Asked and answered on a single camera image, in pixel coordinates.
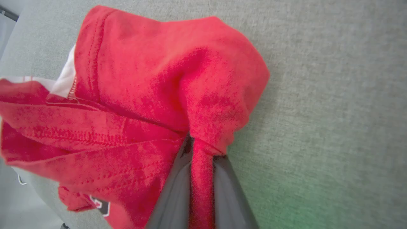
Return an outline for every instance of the gray upholstery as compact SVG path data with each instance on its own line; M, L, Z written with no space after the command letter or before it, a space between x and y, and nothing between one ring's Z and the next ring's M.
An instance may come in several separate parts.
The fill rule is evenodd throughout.
M96 4L163 21L216 15L260 51L271 79L229 155L261 228L406 227L405 0L33 0L1 75L55 79ZM54 182L28 182L71 228L108 227L65 211Z

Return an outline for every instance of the printed logo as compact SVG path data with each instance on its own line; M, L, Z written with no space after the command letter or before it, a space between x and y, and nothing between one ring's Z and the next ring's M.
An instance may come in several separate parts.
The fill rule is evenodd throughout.
M110 214L110 202L97 199L91 195L89 195L90 200L92 200L93 203L95 203L96 208L99 209L99 211L102 213L104 217L109 216Z

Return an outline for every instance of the seam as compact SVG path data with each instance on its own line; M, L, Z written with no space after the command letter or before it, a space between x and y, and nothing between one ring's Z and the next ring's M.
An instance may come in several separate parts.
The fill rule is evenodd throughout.
M105 21L106 21L106 19L112 14L112 13L114 13L114 12L116 12L117 10L113 10L113 11L111 11L111 12L109 12L109 13L107 13L106 15L104 15L102 18L98 18L97 19L97 21L96 21L96 25L95 25L95 31L94 31L94 33L93 33L93 37L92 37L92 43L91 43L91 47L90 47L90 49L89 49L89 54L88 54L88 79L89 79L89 86L90 86L90 89L91 89L91 92L92 93L97 93L97 95L96 95L96 98L97 98L97 100L100 100L100 98L99 98L99 88L97 88L97 90L95 90L95 88L93 87L93 83L94 82L92 82L92 80L93 80L93 78L91 77L91 70L93 69L91 66L92 66L92 64L96 64L96 67L95 67L95 70L94 70L94 72L92 72L92 75L94 75L94 76L96 76L96 75L98 75L98 55L99 55L99 51L100 51L100 48L101 48L101 46L102 46L102 42L103 42L103 36L104 36L104 32L105 32ZM100 36L100 41L98 42L98 47L97 47L97 49L95 50L95 52L94 52L94 60L92 60L92 62L91 62L91 58L90 58L90 55L91 55L91 52L96 48L95 47L95 35L96 35L96 32L97 32L97 30L98 30L98 28L100 28L100 31L99 31L99 33L101 34L101 36Z
M145 177L143 177L143 178L140 178L140 179L135 179L135 180L132 180L132 181L129 181L129 182L123 182L123 183L121 183L121 184L119 184L119 185L113 185L113 186L111 186L111 187L99 188L99 189L96 189L95 191L106 192L106 191L110 191L110 190L112 190L112 189L124 188L124 187L126 187L126 186L128 186L128 185L134 185L134 184L137 183L137 182L144 181L144 180L147 180L147 179L149 179L149 178L152 178L152 177L155 177L155 176L158 176L158 175L161 175L161 174L165 174L165 173L166 173L166 172L156 172L156 173L152 173L152 174L150 174L150 175L148 175L148 176L145 176Z
M114 178L115 176L119 176L119 175L122 175L122 174L127 174L127 173L130 173L130 172L142 170L142 169L144 169L144 168L148 168L148 167L150 167L150 166L153 166L153 165L156 165L156 164L160 164L160 163L171 163L171 161L170 161L170 160L156 161L156 162L150 163L150 164L148 164L148 165L139 166L139 167L137 167L137 168L126 169L126 170L122 170L122 171L120 171L120 172L112 173L112 174L109 174L109 175L105 174L105 175L103 175L103 176L98 176L96 179L85 180L85 181L82 181L80 184L83 185L83 184L93 183L93 182L95 182L95 181L97 181L97 180L100 180L101 178L102 178L102 179Z
M122 147L122 146L127 146L127 145L132 145L132 144L143 144L143 143L151 143L154 141L169 141L172 143L178 142L180 139L184 139L184 138L179 138L179 139L154 139L154 140L147 140L147 141L140 141L140 142L134 142L134 143L126 143L125 145L109 145L108 147L113 147L113 148L118 148L118 147ZM79 152L72 152L70 155L77 155L80 158L78 160L83 159L83 155L84 153L88 152L88 150L84 150L84 151L79 151ZM48 159L41 159L39 161L19 161L19 160L13 160L13 161L6 161L7 165L9 166L27 166L27 165L38 165L38 164L43 164L43 163L49 163L52 162L54 160L60 159L66 157L66 155L60 155L60 156L56 156L56 157L52 157L52 158L48 158Z
M100 133L91 133L86 131L76 131L76 130L62 130L58 128L48 128L48 127L22 127L19 128L24 135L27 137L37 137L37 138L50 138L50 139L66 139L71 141L80 141L90 144L98 145L117 145L127 143L127 137L122 137L120 135L107 135Z

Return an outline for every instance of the stitching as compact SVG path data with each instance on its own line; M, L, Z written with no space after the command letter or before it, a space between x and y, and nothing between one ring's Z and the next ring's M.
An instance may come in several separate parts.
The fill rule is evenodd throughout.
M161 174L165 174L165 172L152 173L152 174L150 174L150 175L148 175L146 177L140 178L140 179L132 180L132 181L129 181L129 182L123 182L120 185L113 185L111 187L99 188L99 189L96 189L96 190L101 191L101 192L105 192L105 191L109 191L109 190L112 190L112 189L123 188L124 186L133 185L134 183L144 181L146 179L149 179L151 177L158 176L158 175L161 175Z
M95 31L94 31L93 37L92 37L92 44L91 44L91 47L90 47L90 49L89 49L89 54L88 54L88 79L89 79L89 86L90 86L90 89L91 89L92 93L97 93L97 95L96 95L97 99L100 99L100 98L99 98L99 88L97 88L97 90L95 90L95 88L93 87L93 84L92 84L92 83L95 83L95 82L91 82L91 80L92 80L93 78L91 77L90 74L91 74L91 70L93 70L93 69L92 69L92 65L91 65L90 54L91 54L91 52L94 50L94 46L96 45L96 44L94 43L96 31L97 31L98 28L100 28L100 31L99 31L99 33L101 34L101 36L100 36L100 41L97 43L97 44L98 44L98 47L97 47L97 49L94 51L94 55L95 55L94 59L95 59L95 60L92 61L92 64L96 64L95 70L92 72L92 74L93 74L93 75L98 75L98 55L99 55L100 48L101 48L101 46L102 46L103 36L104 36L104 33L105 33L105 21L107 20L107 18L108 18L112 13L114 13L114 12L116 12L116 11L117 11L117 10L113 10L113 11L109 12L108 14L104 15L102 18L98 18L98 19L97 19L97 21L96 21L96 26L95 26Z
M100 133L90 133L86 131L62 130L58 128L51 129L48 127L36 127L36 128L22 127L20 129L28 137L67 139L72 141L87 142L90 144L110 145L110 146L127 143L126 137Z
M120 172L112 173L112 174L109 174L109 175L106 175L106 174L105 174L105 175L103 175L103 177L98 176L98 177L96 178L96 180L100 180L100 178L103 178L103 179L105 179L105 178L113 178L113 177L118 176L118 175L122 175L122 174L126 174L126 173L129 173L129 172L134 172L134 171L137 171L137 170L141 170L141 169L144 169L144 168L147 168L147 167L150 167L150 166L152 166L152 165L159 164L159 163L171 163L171 161L170 161L170 160L156 161L156 162L150 163L150 164L148 164L148 165L139 166L139 167L132 168L132 169L122 170L122 171L120 171ZM93 183L93 182L95 182L95 179L85 180L85 181L82 181L82 182L81 182L81 185L83 185L83 184L85 184L85 183L89 184L89 183Z

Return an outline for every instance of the red fabric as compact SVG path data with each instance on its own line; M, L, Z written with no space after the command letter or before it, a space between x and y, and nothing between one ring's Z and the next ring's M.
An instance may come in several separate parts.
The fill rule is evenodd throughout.
M0 81L7 164L60 182L68 210L99 207L91 195L110 203L113 228L143 228L190 132L190 228L214 228L213 156L226 153L269 78L255 48L215 17L158 22L97 6L74 59L69 99Z

